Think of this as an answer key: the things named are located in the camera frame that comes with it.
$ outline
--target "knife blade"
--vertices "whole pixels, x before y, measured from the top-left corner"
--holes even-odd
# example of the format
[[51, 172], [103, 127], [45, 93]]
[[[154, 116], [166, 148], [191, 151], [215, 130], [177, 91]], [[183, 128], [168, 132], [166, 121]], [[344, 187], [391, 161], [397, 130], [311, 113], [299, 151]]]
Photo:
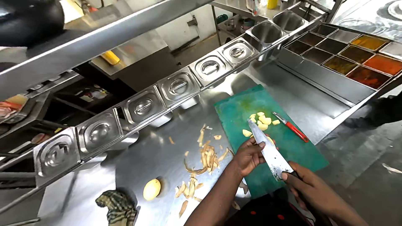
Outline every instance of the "knife blade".
[[275, 179], [277, 181], [282, 180], [281, 173], [283, 171], [292, 173], [292, 167], [290, 167], [289, 163], [287, 163], [287, 161], [279, 153], [276, 147], [267, 139], [264, 132], [260, 128], [258, 128], [258, 126], [250, 119], [247, 119], [247, 121], [257, 143], [265, 143], [265, 147], [261, 151], [261, 153], [263, 154], [265, 161], [267, 162], [269, 169], [271, 170], [272, 175], [275, 177]]

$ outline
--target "yellow squeeze bottle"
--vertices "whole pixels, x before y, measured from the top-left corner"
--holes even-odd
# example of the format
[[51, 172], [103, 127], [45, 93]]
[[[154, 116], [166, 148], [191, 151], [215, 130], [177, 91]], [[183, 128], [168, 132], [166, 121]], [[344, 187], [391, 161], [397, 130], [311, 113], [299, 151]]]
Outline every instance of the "yellow squeeze bottle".
[[267, 9], [274, 9], [278, 5], [278, 0], [268, 0]]

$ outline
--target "stainless steel counter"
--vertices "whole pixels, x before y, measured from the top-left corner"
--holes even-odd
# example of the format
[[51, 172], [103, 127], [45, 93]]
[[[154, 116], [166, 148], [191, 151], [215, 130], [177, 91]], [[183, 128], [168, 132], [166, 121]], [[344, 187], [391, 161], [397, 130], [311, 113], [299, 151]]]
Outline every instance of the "stainless steel counter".
[[[350, 108], [275, 63], [257, 63], [253, 62], [239, 74], [229, 75], [216, 88], [202, 92], [199, 104], [186, 110], [175, 109], [172, 120], [167, 124], [159, 128], [143, 128], [139, 140], [109, 161], [107, 168], [97, 166], [73, 172], [49, 186], [39, 212], [39, 217], [44, 220], [36, 225], [107, 225], [106, 210], [96, 207], [94, 200], [103, 191], [113, 189], [114, 169], [115, 187], [126, 191], [139, 210], [136, 225], [183, 225], [198, 204], [191, 200], [179, 219], [178, 212], [184, 197], [175, 199], [174, 188], [182, 181], [187, 182], [190, 177], [184, 168], [184, 153], [189, 151], [189, 166], [201, 167], [197, 139], [204, 123], [213, 128], [205, 130], [204, 142], [211, 140], [219, 154], [223, 152], [219, 145], [224, 149], [231, 148], [213, 104], [257, 84], [262, 84], [268, 90], [314, 144], [359, 107]], [[217, 141], [213, 135], [223, 136]], [[170, 143], [169, 136], [175, 144]], [[205, 197], [231, 158], [228, 154], [221, 162], [221, 169], [216, 169], [212, 175], [204, 173], [196, 176], [204, 187], [197, 190], [195, 196]], [[68, 178], [73, 174], [77, 176], [71, 182]], [[160, 179], [162, 190], [157, 198], [146, 201], [142, 196], [144, 185], [153, 178]], [[63, 195], [56, 197], [60, 194], [59, 188], [67, 190], [67, 185], [71, 191], [62, 192]], [[243, 202], [250, 197], [249, 193], [244, 195], [242, 189], [238, 189], [236, 196], [243, 198]]]

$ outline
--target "peeled potato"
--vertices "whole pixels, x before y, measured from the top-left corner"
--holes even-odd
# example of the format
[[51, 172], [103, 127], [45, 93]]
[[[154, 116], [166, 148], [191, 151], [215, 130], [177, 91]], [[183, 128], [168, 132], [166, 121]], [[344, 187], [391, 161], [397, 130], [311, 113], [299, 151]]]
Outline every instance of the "peeled potato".
[[274, 145], [274, 147], [275, 147], [275, 144], [274, 144], [274, 141], [271, 139], [271, 137], [269, 137], [269, 136], [266, 136], [267, 137], [267, 139]]
[[154, 199], [157, 195], [159, 195], [160, 192], [160, 182], [157, 179], [152, 179], [150, 180], [144, 187], [144, 199], [146, 200], [152, 200]]
[[252, 132], [250, 132], [250, 131], [244, 129], [244, 130], [243, 130], [243, 135], [244, 135], [245, 137], [249, 137], [249, 136], [252, 135]]
[[262, 131], [264, 131], [264, 130], [268, 129], [268, 125], [261, 123], [260, 125], [258, 125], [258, 128], [260, 128]]
[[271, 118], [263, 118], [261, 122], [264, 123], [265, 125], [270, 125], [272, 120]]
[[265, 119], [265, 115], [258, 117], [258, 120], [260, 120], [261, 122], [263, 122], [264, 119]]

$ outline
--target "green cutting board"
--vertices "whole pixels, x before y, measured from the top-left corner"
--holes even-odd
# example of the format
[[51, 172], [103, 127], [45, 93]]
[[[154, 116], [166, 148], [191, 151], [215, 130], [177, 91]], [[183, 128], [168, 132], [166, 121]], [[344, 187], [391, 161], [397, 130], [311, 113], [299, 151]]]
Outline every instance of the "green cutting board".
[[[274, 121], [277, 119], [272, 114], [274, 111], [297, 127], [261, 85], [219, 101], [214, 106], [234, 152], [248, 139], [242, 130], [250, 131], [247, 119], [251, 114], [262, 111]], [[312, 171], [328, 165], [328, 161], [311, 142], [305, 143], [283, 123], [271, 124], [264, 132], [276, 141], [279, 152], [287, 161], [292, 160]], [[267, 164], [258, 165], [245, 179], [253, 198], [261, 197], [285, 185], [284, 182], [275, 180]]]

